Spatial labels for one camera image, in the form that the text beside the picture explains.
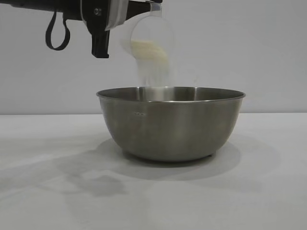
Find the white table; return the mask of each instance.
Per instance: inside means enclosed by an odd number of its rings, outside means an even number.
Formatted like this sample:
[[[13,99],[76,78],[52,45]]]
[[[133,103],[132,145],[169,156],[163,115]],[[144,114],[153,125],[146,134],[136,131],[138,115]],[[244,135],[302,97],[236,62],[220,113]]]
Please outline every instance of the white table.
[[[101,115],[0,116],[1,230],[306,230],[307,114],[241,114],[211,159],[123,155]]]

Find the stainless steel bowl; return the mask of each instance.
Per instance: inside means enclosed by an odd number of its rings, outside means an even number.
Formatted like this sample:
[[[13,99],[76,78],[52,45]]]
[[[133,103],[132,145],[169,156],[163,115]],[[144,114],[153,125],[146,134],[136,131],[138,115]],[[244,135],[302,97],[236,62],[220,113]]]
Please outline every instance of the stainless steel bowl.
[[[125,151],[154,161],[191,161],[214,154],[236,124],[245,94],[194,87],[104,90],[106,125]]]

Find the clear plastic cup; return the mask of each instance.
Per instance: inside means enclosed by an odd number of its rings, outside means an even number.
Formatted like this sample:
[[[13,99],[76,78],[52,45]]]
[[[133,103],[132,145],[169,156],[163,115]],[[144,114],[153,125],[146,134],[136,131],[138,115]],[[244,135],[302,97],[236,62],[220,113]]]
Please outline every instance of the clear plastic cup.
[[[162,64],[157,59],[140,59],[132,47],[135,43],[149,42],[148,48],[154,45],[156,49],[164,53],[168,60],[172,55],[174,49],[172,28],[162,18],[161,4],[149,3],[151,4],[149,13],[138,15],[125,23],[126,36],[122,39],[121,44],[124,50],[136,59],[142,86],[169,86],[170,64],[166,62]]]

